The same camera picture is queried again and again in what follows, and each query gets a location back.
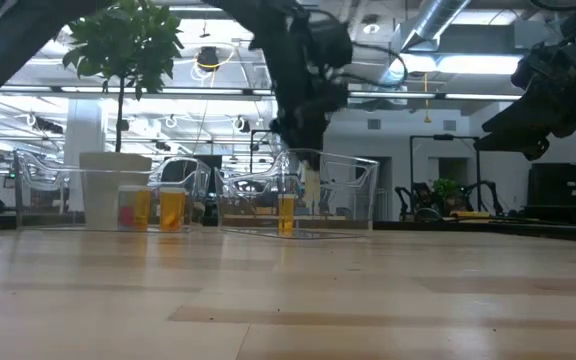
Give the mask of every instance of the column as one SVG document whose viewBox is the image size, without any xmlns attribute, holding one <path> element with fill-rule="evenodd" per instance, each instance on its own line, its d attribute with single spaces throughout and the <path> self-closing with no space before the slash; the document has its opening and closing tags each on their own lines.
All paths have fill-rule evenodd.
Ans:
<svg viewBox="0 0 576 360">
<path fill-rule="evenodd" d="M 101 101 L 70 99 L 68 101 L 64 164 L 79 166 L 79 154 L 105 151 L 107 125 L 108 116 Z M 72 177 L 70 184 L 70 211 L 83 211 L 81 177 Z"/>
</svg>

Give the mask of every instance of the red object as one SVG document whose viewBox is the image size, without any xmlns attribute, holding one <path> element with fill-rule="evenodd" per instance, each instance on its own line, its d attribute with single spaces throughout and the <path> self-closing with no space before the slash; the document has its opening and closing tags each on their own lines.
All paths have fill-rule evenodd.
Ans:
<svg viewBox="0 0 576 360">
<path fill-rule="evenodd" d="M 132 206 L 119 208 L 119 223 L 124 226 L 135 226 L 135 208 Z"/>
</svg>

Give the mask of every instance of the plastic cup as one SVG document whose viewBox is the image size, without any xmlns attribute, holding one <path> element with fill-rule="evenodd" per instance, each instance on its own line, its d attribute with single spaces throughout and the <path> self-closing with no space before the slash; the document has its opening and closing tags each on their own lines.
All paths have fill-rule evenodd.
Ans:
<svg viewBox="0 0 576 360">
<path fill-rule="evenodd" d="M 119 187 L 119 226 L 127 230 L 147 230 L 150 218 L 148 186 L 122 185 Z"/>
<path fill-rule="evenodd" d="M 159 229 L 161 231 L 181 231 L 186 215 L 187 191 L 183 188 L 161 188 Z"/>
<path fill-rule="evenodd" d="M 279 195 L 279 231 L 292 231 L 295 228 L 295 195 Z"/>
</svg>

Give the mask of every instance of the black cabinet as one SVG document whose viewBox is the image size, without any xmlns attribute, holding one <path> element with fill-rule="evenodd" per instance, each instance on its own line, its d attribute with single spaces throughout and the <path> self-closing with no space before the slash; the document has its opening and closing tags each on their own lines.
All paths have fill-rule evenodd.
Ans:
<svg viewBox="0 0 576 360">
<path fill-rule="evenodd" d="M 526 215 L 576 225 L 576 164 L 533 165 Z"/>
</svg>

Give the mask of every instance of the potted plant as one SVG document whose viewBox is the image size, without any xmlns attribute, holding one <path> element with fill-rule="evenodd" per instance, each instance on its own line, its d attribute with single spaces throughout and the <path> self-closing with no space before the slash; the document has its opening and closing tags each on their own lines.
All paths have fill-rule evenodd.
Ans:
<svg viewBox="0 0 576 360">
<path fill-rule="evenodd" d="M 162 75 L 173 77 L 174 59 L 181 57 L 183 49 L 177 37 L 180 22 L 168 6 L 119 0 L 68 25 L 76 47 L 64 55 L 63 65 L 73 65 L 79 77 L 100 74 L 106 94 L 109 81 L 119 80 L 115 152 L 121 152 L 125 90 L 134 87 L 135 97 L 141 100 L 144 90 L 157 93 L 163 89 Z"/>
<path fill-rule="evenodd" d="M 433 190 L 442 200 L 440 213 L 444 216 L 449 215 L 458 206 L 459 184 L 450 179 L 439 179 L 434 182 Z"/>
<path fill-rule="evenodd" d="M 82 178 L 86 224 L 94 229 L 112 229 L 117 223 L 117 191 L 120 185 L 145 185 L 150 158 L 121 154 L 121 133 L 126 129 L 123 105 L 127 88 L 137 100 L 144 92 L 162 90 L 162 76 L 173 76 L 174 59 L 183 49 L 177 34 L 180 19 L 168 6 L 157 7 L 149 0 L 119 0 L 98 13 L 69 24 L 73 50 L 64 55 L 63 65 L 74 66 L 77 75 L 101 76 L 108 93 L 110 81 L 119 82 L 117 140 L 115 153 L 82 153 L 79 166 L 90 170 L 132 173 L 86 173 Z"/>
</svg>

